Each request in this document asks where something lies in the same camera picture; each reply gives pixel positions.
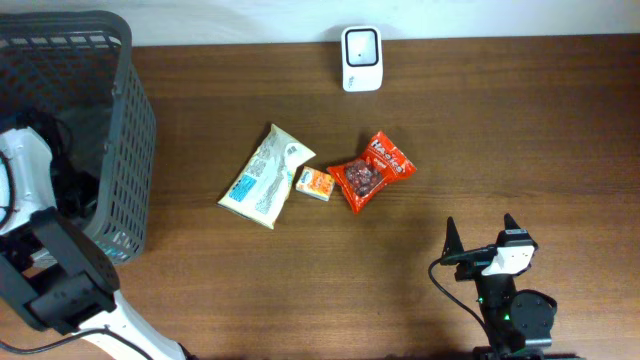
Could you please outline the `red snack bag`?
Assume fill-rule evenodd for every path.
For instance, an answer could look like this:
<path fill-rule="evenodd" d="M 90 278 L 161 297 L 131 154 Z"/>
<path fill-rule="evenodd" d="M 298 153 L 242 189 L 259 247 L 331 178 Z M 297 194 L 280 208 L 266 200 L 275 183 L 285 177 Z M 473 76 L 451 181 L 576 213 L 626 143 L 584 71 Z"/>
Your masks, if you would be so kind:
<path fill-rule="evenodd" d="M 327 168 L 354 214 L 358 214 L 385 186 L 408 179 L 416 170 L 382 131 L 371 138 L 359 157 Z"/>

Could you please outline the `orange tissue pack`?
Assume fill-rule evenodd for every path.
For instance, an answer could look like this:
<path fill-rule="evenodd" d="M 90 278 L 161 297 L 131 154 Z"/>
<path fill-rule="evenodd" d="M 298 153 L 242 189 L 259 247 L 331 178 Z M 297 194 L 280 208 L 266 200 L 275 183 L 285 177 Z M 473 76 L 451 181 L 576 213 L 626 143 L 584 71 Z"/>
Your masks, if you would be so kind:
<path fill-rule="evenodd" d="M 304 166 L 296 190 L 322 201 L 328 201 L 335 186 L 334 178 L 322 171 Z"/>

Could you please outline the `cream noodle packet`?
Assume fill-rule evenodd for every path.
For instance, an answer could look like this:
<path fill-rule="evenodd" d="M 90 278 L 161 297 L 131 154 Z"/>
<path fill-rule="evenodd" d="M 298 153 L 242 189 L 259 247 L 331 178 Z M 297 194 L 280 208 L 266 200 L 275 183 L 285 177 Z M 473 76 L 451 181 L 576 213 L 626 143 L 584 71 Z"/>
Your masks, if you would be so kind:
<path fill-rule="evenodd" d="M 218 205 L 273 230 L 297 169 L 315 156 L 306 145 L 272 124 Z"/>

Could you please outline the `teal tissue pack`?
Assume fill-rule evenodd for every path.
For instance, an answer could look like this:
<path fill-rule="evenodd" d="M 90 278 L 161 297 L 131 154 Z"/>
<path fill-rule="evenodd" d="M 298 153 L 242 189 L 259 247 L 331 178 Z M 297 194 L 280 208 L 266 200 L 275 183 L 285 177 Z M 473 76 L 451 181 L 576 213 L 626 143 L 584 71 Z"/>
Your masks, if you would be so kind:
<path fill-rule="evenodd" d="M 131 248 L 118 243 L 106 243 L 97 241 L 96 245 L 114 263 L 124 263 L 133 258 Z"/>

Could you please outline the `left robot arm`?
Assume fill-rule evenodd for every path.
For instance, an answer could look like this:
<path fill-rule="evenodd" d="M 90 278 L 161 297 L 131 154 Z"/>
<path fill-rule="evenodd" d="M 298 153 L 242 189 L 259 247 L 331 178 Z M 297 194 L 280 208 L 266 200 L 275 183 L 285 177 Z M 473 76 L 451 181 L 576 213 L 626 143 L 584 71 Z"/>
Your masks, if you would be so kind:
<path fill-rule="evenodd" d="M 189 359 L 125 300 L 112 262 L 77 227 L 99 181 L 77 170 L 71 129 L 35 109 L 1 120 L 1 297 L 37 331 L 84 339 L 114 359 Z"/>

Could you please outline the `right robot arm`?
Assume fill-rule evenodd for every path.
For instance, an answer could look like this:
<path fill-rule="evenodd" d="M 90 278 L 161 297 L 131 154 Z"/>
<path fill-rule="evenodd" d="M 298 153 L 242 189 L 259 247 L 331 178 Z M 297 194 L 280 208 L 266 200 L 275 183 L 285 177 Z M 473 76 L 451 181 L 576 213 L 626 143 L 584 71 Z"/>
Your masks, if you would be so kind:
<path fill-rule="evenodd" d="M 538 291 L 517 290 L 515 278 L 531 267 L 538 244 L 510 214 L 496 242 L 466 250 L 455 222 L 447 219 L 446 237 L 437 265 L 454 266 L 455 280 L 472 281 L 480 312 L 472 316 L 488 345 L 472 351 L 475 359 L 542 359 L 552 345 L 557 302 Z"/>

